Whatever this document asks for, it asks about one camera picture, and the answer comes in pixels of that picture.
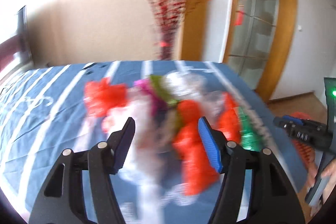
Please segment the wall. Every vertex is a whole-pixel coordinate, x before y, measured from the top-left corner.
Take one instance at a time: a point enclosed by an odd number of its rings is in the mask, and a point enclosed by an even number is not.
[[[226,43],[226,11],[230,0],[213,0],[207,26],[203,59],[221,62],[220,46]],[[318,98],[324,93],[323,77],[332,71],[336,59],[336,0],[298,0],[297,25],[292,47],[272,99],[310,91]]]
[[[24,5],[38,66],[157,57],[146,0],[0,0],[0,15]]]
[[[232,0],[209,1],[203,61],[222,62],[230,25],[231,7]]]

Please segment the glass door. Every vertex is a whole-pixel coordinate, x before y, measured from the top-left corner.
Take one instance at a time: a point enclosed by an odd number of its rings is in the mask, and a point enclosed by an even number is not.
[[[228,65],[251,89],[263,74],[277,24],[279,0],[239,0],[242,25],[235,26]]]

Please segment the vase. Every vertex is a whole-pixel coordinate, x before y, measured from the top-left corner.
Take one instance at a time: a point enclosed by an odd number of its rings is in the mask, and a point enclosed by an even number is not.
[[[176,27],[161,28],[160,60],[172,60],[176,30]]]

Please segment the silver screw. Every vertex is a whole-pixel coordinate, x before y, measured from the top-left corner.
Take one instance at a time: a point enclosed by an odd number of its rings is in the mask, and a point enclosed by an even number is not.
[[[62,154],[63,154],[63,156],[69,156],[71,154],[71,149],[69,149],[69,148],[64,149]]]
[[[263,152],[265,155],[267,155],[267,156],[269,156],[269,155],[272,154],[272,151],[271,151],[269,148],[264,148],[264,149],[262,150],[262,152]]]
[[[235,143],[235,142],[233,142],[233,141],[229,141],[229,142],[227,142],[227,147],[229,147],[229,148],[235,148],[236,146],[237,146],[237,144]]]
[[[97,146],[98,146],[98,148],[103,149],[103,148],[107,147],[107,142],[100,142],[100,143],[98,143]]]

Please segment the blue fabric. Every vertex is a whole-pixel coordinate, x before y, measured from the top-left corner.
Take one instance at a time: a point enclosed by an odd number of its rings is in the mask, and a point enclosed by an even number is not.
[[[170,71],[179,70],[180,67],[177,64],[178,63],[174,61],[152,61],[151,73],[155,75],[165,75]],[[111,68],[111,65],[111,62],[97,63],[86,69],[84,75],[79,79],[79,81],[67,96],[65,102],[60,106],[55,119],[52,121],[46,132],[39,151],[36,153],[25,200],[28,211],[31,211],[35,198],[45,177],[47,176],[60,153],[65,148],[73,148],[75,145],[83,119],[86,117],[86,109],[83,102],[85,83],[103,78],[106,72]],[[142,61],[120,62],[117,70],[115,71],[115,74],[111,77],[111,83],[126,83],[128,87],[132,87],[133,82],[135,80],[139,80],[142,77],[144,69],[143,65],[144,62]],[[286,160],[297,189],[301,189],[306,179],[305,168],[291,141],[285,135],[283,130],[273,126],[274,117],[272,113],[267,109],[261,99],[253,91],[251,91],[248,86],[226,65],[214,65],[233,84],[233,86],[238,89],[241,95],[251,105],[251,107],[256,111],[258,116],[267,126],[280,152]],[[209,68],[205,63],[187,61],[185,62],[184,66],[187,66],[187,68],[184,68],[190,72],[203,75],[206,78],[206,90],[208,92],[214,90],[226,91],[226,87],[221,84],[214,73],[209,72]],[[47,101],[43,100],[40,105],[31,111],[30,115],[25,120],[18,136],[12,145],[3,173],[3,176],[7,179],[12,189],[14,190],[14,194],[17,194],[18,192],[22,169],[26,162],[27,154],[36,138],[38,130],[40,129],[41,125],[48,120],[50,110],[60,97],[63,90],[83,69],[83,67],[83,64],[70,65],[69,68],[51,85],[51,87],[44,94],[45,97],[51,97],[53,99],[53,103],[47,106]],[[51,68],[51,70],[46,73],[46,75],[28,92],[26,97],[34,99],[40,93],[42,88],[45,87],[47,83],[62,69],[63,67]],[[3,95],[3,97],[1,97],[0,107],[3,107],[5,104],[7,104],[7,106],[0,113],[0,124],[3,124],[7,113],[21,98],[24,92],[44,72],[46,72],[46,69],[40,69],[37,72],[27,72],[19,79],[19,81],[13,84],[14,86],[10,88],[8,92]],[[14,94],[17,88],[33,73],[35,74],[13,96],[13,99],[8,102],[10,96]],[[3,131],[0,132],[0,162],[3,160],[4,151],[13,134],[13,131],[15,130],[19,120],[28,107],[29,102],[22,101],[11,115],[8,123],[3,128]],[[102,119],[98,119],[97,123],[93,127],[87,149],[90,149],[99,141],[106,139],[106,134],[104,134],[101,130],[101,120]],[[162,157],[167,160],[166,174],[162,181],[162,194],[164,194],[175,185],[182,183],[182,178],[181,163],[176,159],[176,156],[170,152],[162,154]],[[132,203],[135,207],[135,215],[137,215],[136,186],[122,180],[118,175],[111,176],[111,180],[119,205]],[[245,189],[248,191],[251,188],[250,183],[249,175],[246,176],[245,187]],[[220,187],[221,185],[219,182],[213,184],[209,189],[204,191],[198,197],[194,204],[189,206],[181,207],[174,202],[170,202],[164,209],[165,223],[207,223],[216,202]],[[85,172],[83,174],[83,188],[88,217],[89,219],[95,221],[96,219],[92,206],[88,174]]]

